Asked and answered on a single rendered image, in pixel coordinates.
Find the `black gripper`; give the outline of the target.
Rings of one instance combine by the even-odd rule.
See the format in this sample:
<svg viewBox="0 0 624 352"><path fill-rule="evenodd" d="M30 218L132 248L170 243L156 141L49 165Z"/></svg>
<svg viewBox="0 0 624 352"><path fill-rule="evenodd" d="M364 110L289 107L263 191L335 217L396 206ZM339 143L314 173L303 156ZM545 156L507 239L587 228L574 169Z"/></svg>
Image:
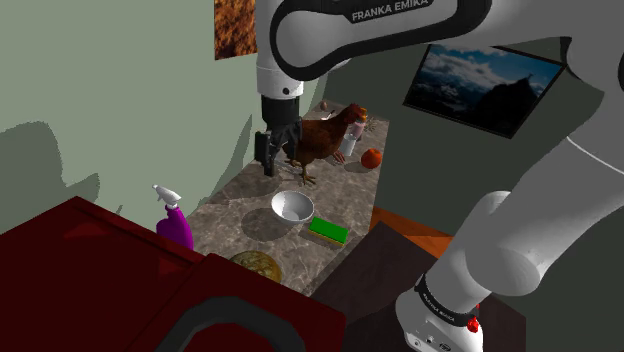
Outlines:
<svg viewBox="0 0 624 352"><path fill-rule="evenodd" d="M275 128L275 146L285 147L289 159L296 156L297 146L302 138L303 127L299 114L299 98L274 99L261 96L262 119L268 130ZM274 160L271 157L271 134L257 131L254 141L254 159L264 169L264 175L274 176Z"/></svg>

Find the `brown chicken figure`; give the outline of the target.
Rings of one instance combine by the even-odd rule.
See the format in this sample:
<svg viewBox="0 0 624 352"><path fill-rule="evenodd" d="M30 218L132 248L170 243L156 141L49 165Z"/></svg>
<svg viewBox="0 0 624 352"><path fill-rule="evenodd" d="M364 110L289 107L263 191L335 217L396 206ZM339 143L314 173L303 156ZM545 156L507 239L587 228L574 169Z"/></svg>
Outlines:
<svg viewBox="0 0 624 352"><path fill-rule="evenodd" d="M282 149L287 155L291 166L302 168L303 184L307 181L315 183L314 176L310 176L306 167L315 159L324 159L332 155L340 163L345 162L345 156L339 151L347 127L357 121L365 122L367 110L355 103L351 103L336 116L327 120L303 120L302 136L297 141L296 149L292 155L292 142L287 142Z"/></svg>

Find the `white bowl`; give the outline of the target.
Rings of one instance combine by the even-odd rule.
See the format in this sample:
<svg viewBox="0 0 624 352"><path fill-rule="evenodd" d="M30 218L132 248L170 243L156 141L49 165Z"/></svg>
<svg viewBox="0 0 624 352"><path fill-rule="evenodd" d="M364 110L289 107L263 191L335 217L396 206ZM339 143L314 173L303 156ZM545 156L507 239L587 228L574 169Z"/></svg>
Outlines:
<svg viewBox="0 0 624 352"><path fill-rule="evenodd" d="M294 190L275 194L271 199L271 208L280 221L289 225L305 223L313 218L315 212L313 201Z"/></svg>

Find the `orange round fruit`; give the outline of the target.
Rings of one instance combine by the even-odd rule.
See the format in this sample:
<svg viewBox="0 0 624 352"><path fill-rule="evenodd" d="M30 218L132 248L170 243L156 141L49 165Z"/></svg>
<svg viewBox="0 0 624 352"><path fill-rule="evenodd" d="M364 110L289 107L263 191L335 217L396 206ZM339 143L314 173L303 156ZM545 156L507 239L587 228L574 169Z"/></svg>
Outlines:
<svg viewBox="0 0 624 352"><path fill-rule="evenodd" d="M375 169L382 163L382 153L378 149L369 148L362 154L360 163L367 169Z"/></svg>

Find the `green and yellow sponge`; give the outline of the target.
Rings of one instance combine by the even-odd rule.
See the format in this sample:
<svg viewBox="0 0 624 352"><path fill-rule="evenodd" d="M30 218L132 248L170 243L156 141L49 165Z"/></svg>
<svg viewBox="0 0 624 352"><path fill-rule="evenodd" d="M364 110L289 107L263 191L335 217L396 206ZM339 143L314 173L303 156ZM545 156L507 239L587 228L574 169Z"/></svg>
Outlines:
<svg viewBox="0 0 624 352"><path fill-rule="evenodd" d="M344 246L347 241L348 230L329 221L314 217L308 227L308 231L324 240Z"/></svg>

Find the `purple spray bottle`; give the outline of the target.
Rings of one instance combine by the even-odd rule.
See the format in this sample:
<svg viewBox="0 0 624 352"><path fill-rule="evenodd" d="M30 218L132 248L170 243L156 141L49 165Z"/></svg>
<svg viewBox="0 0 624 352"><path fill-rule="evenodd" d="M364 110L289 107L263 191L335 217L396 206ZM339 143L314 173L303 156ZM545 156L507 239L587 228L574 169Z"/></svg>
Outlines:
<svg viewBox="0 0 624 352"><path fill-rule="evenodd" d="M164 201L167 215L156 224L156 233L192 250L194 248L192 231L178 205L182 197L161 185L153 184L152 188L158 195L157 200Z"/></svg>

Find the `dark robot stand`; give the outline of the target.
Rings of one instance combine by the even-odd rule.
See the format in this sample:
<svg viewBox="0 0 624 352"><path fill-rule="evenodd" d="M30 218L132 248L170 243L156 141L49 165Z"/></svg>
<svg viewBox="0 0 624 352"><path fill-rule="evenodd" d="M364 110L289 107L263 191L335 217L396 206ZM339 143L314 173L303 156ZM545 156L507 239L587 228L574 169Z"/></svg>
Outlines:
<svg viewBox="0 0 624 352"><path fill-rule="evenodd" d="M311 297L346 317L341 352L416 352L394 303L436 258L384 223L354 247ZM494 296L480 304L484 352L527 352L526 318Z"/></svg>

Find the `dark red appliance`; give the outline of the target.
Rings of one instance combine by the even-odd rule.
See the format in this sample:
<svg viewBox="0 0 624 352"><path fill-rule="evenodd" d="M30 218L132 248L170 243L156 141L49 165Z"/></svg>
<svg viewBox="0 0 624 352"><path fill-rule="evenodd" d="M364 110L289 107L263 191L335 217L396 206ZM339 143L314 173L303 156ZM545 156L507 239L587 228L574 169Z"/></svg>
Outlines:
<svg viewBox="0 0 624 352"><path fill-rule="evenodd" d="M344 315L82 198L0 235L0 352L340 352Z"/></svg>

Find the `brown wall picture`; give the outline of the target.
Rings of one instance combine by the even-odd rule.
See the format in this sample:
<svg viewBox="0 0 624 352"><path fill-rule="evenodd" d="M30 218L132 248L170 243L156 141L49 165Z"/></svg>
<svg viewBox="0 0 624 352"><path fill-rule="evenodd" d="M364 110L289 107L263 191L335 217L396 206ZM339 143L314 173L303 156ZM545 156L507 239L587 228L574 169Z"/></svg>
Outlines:
<svg viewBox="0 0 624 352"><path fill-rule="evenodd" d="M256 0L214 0L215 59L257 52Z"/></svg>

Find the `mountain and sky wall picture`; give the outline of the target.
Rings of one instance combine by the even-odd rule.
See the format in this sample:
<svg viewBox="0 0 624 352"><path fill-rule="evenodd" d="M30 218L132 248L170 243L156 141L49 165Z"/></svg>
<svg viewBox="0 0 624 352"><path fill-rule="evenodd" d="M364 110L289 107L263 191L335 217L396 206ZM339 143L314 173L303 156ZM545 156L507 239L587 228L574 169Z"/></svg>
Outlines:
<svg viewBox="0 0 624 352"><path fill-rule="evenodd" d="M566 68L500 46L430 44L403 104L511 139Z"/></svg>

